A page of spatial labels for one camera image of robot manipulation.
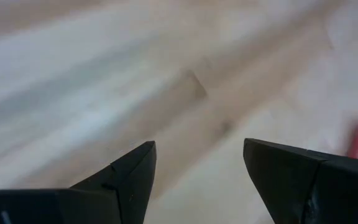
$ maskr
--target black plastic part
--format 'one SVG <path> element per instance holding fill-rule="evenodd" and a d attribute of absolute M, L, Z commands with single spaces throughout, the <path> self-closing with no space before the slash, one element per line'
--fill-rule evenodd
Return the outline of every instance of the black plastic part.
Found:
<path fill-rule="evenodd" d="M 358 223 L 358 160 L 256 139 L 248 173 L 276 224 Z"/>
<path fill-rule="evenodd" d="M 0 190 L 0 223 L 141 224 L 156 159 L 145 142 L 70 189 Z"/>

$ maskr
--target black angular piece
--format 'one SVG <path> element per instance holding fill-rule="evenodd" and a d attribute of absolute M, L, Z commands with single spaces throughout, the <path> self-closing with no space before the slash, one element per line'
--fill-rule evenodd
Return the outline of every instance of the black angular piece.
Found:
<path fill-rule="evenodd" d="M 244 161 L 276 224 L 358 223 L 358 159 L 246 139 Z"/>
<path fill-rule="evenodd" d="M 70 189 L 0 190 L 0 223 L 141 224 L 156 159 L 145 142 Z"/>

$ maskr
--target wooden floor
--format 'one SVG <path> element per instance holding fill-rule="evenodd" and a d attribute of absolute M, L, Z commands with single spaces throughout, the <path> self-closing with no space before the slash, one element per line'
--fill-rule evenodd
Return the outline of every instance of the wooden floor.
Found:
<path fill-rule="evenodd" d="M 145 223 L 268 224 L 244 138 L 346 151 L 358 1 L 20 1 L 0 0 L 0 188 L 68 187 L 155 140 Z"/>

